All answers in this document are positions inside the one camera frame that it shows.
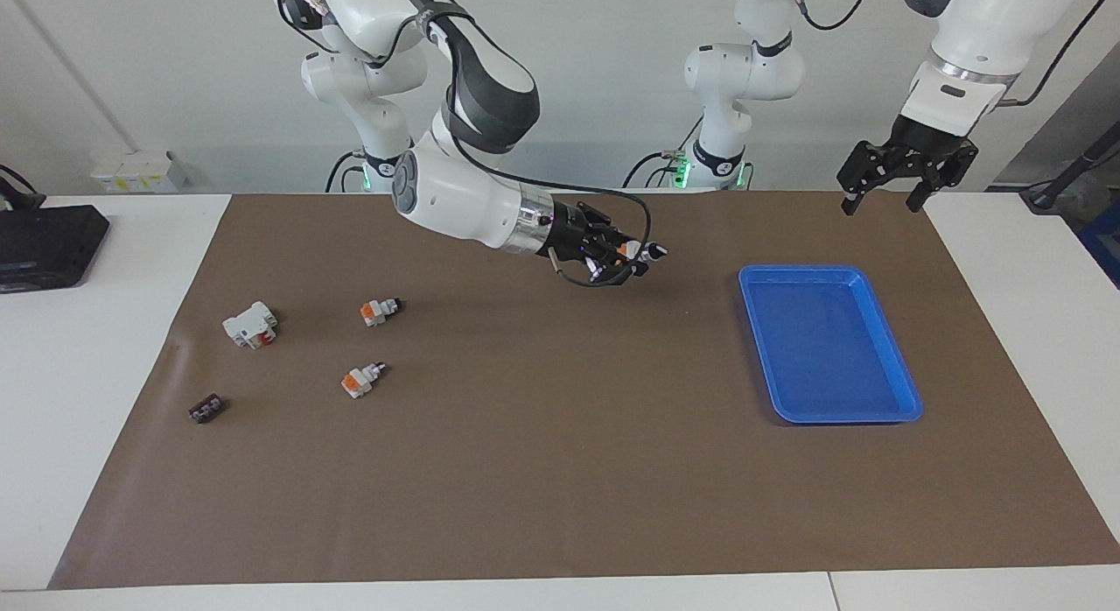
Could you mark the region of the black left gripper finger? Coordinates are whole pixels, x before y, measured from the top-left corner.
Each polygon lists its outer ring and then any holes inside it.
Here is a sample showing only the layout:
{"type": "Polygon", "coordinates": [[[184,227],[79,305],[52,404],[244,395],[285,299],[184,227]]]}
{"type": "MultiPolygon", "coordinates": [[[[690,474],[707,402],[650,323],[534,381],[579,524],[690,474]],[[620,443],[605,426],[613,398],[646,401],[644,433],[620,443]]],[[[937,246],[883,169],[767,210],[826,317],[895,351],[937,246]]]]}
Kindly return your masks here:
{"type": "Polygon", "coordinates": [[[844,215],[853,216],[868,192],[895,179],[900,164],[904,164],[903,147],[889,142],[884,145],[857,142],[836,173],[837,184],[844,192],[841,204],[844,215]]]}
{"type": "Polygon", "coordinates": [[[963,180],[977,153],[976,144],[967,137],[955,151],[949,156],[925,158],[920,168],[920,184],[909,192],[906,207],[912,213],[920,213],[928,199],[945,187],[956,187],[963,180]]]}

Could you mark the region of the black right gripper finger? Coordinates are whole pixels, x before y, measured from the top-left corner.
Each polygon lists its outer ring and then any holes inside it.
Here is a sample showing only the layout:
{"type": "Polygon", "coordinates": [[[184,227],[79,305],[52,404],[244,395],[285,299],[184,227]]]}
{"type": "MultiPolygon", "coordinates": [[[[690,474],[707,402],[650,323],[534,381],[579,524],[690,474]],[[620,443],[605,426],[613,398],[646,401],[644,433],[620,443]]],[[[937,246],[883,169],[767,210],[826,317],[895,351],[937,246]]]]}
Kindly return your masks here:
{"type": "Polygon", "coordinates": [[[577,204],[584,213],[584,253],[586,255],[640,255],[641,241],[615,227],[612,217],[584,201],[577,204]]]}
{"type": "Polygon", "coordinates": [[[584,253],[587,283],[592,286],[620,285],[631,278],[643,278],[652,262],[652,248],[588,250],[584,253]]]}

